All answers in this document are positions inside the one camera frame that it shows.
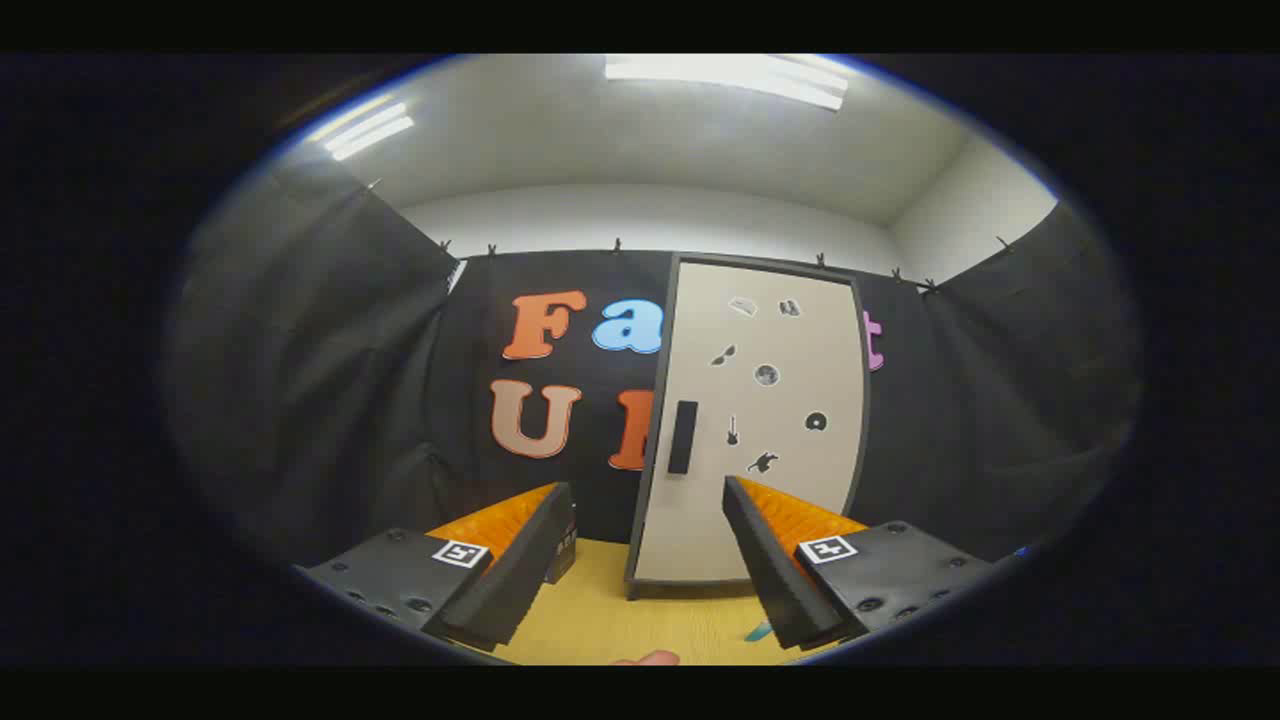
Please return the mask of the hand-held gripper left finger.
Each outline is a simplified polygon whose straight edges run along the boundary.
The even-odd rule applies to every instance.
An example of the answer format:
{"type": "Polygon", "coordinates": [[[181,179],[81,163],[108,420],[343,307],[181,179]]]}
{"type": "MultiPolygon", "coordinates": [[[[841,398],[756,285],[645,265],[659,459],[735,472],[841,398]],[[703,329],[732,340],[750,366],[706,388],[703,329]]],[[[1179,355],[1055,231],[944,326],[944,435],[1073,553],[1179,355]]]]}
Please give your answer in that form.
{"type": "Polygon", "coordinates": [[[575,523],[570,484],[550,483],[433,530],[383,530],[301,573],[401,630],[493,651],[512,641],[575,523]]]}

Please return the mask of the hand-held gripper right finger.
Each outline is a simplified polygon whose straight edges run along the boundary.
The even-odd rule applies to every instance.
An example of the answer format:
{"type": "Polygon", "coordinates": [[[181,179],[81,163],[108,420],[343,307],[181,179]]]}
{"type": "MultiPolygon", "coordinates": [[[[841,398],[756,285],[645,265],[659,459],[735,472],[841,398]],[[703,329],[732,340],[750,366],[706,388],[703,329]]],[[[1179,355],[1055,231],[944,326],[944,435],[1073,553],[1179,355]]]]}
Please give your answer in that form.
{"type": "Polygon", "coordinates": [[[913,524],[867,527],[746,477],[726,477],[722,510],[785,650],[879,632],[993,570],[913,524]]]}

